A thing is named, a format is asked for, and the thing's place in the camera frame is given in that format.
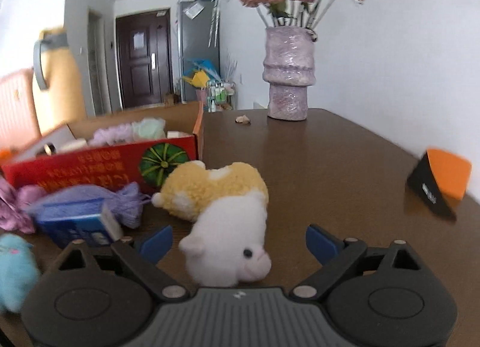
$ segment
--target gray refrigerator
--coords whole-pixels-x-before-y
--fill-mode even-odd
[[[193,4],[199,2],[203,10],[190,18],[185,11]],[[194,65],[190,60],[208,59],[220,73],[220,32],[218,33],[217,46],[215,46],[215,27],[211,46],[208,46],[214,1],[182,1],[178,7],[178,54],[180,71],[185,75]],[[186,81],[181,80],[181,97],[183,101],[197,101],[196,88]]]

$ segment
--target open box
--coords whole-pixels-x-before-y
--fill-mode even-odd
[[[188,136],[86,148],[36,158],[45,144],[53,144],[58,150],[74,139],[91,139],[97,129],[138,122],[147,117],[161,117],[166,121],[166,131],[185,132]],[[95,184],[118,191],[128,183],[137,182],[143,193],[152,194],[176,166],[202,158],[202,119],[201,103],[192,102],[170,107],[143,107],[67,123],[2,164],[2,170],[6,180],[16,189],[36,184],[50,193],[79,184]]]

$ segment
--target blue box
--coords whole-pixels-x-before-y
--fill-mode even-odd
[[[76,239],[85,240],[90,247],[103,247],[123,237],[103,198],[46,204],[37,224],[62,249]]]

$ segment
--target lavender ceramic vase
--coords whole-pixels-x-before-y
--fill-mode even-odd
[[[307,118],[307,87],[314,85],[314,42],[300,27],[267,29],[263,80],[270,83],[268,116],[289,121]]]

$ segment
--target tabletop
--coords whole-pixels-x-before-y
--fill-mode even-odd
[[[246,114],[250,125],[235,123]],[[405,182],[417,163],[411,154],[372,132],[328,111],[310,109],[304,122],[268,118],[266,111],[205,115],[204,159],[207,168],[235,161],[258,168],[269,190],[265,248],[272,258],[268,277],[255,286],[289,291],[319,265],[304,237],[318,224],[339,238],[357,237],[370,246],[403,239],[441,279],[458,306],[448,347],[476,347],[480,340],[480,206],[467,196],[457,219],[432,215]],[[194,291],[178,250],[190,224],[147,206],[138,237],[172,225],[174,246],[158,264]],[[42,269],[60,253],[45,236],[27,237]],[[0,327],[16,347],[30,347],[18,316],[0,318]]]

